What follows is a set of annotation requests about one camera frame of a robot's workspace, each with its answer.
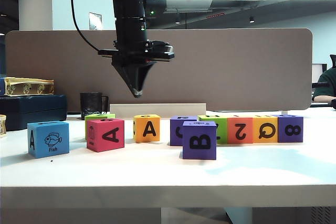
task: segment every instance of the purple block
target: purple block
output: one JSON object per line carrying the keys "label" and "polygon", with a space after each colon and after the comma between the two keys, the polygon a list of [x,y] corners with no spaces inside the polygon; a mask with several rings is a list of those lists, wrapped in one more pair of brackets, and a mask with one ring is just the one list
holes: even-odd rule
{"label": "purple block", "polygon": [[216,123],[183,123],[183,159],[216,159]]}
{"label": "purple block", "polygon": [[303,117],[296,115],[274,115],[278,118],[278,142],[303,142]]}
{"label": "purple block", "polygon": [[197,117],[173,116],[170,118],[170,145],[182,146],[182,126],[186,121],[197,121]]}

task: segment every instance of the ceiling light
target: ceiling light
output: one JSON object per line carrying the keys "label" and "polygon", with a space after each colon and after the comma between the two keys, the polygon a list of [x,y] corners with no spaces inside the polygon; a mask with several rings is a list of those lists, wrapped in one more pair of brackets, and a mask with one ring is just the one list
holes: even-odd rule
{"label": "ceiling light", "polygon": [[180,13],[178,12],[179,10],[176,9],[176,19],[175,19],[175,24],[180,24],[181,23],[181,17]]}

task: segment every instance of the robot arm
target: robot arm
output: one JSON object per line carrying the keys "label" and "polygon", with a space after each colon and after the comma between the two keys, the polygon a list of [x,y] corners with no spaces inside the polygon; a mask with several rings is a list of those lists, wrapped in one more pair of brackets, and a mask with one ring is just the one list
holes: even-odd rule
{"label": "robot arm", "polygon": [[152,66],[157,61],[174,58],[170,44],[147,40],[146,14],[163,12],[165,6],[165,0],[113,0],[116,49],[99,50],[98,54],[112,58],[112,65],[136,98],[142,95],[145,78]]}

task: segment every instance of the red block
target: red block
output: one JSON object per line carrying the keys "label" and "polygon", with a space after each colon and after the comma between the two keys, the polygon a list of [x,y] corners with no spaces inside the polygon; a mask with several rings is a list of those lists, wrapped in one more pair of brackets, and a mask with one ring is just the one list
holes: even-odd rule
{"label": "red block", "polygon": [[253,143],[253,118],[234,115],[227,119],[228,144]]}
{"label": "red block", "polygon": [[124,148],[124,120],[97,119],[87,121],[86,147],[95,152]]}

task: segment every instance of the gold ornate box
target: gold ornate box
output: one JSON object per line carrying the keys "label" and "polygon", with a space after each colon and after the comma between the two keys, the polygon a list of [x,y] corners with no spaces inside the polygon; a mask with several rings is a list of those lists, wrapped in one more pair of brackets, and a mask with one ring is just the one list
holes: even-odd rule
{"label": "gold ornate box", "polygon": [[0,79],[0,95],[53,94],[54,80],[4,77]]}

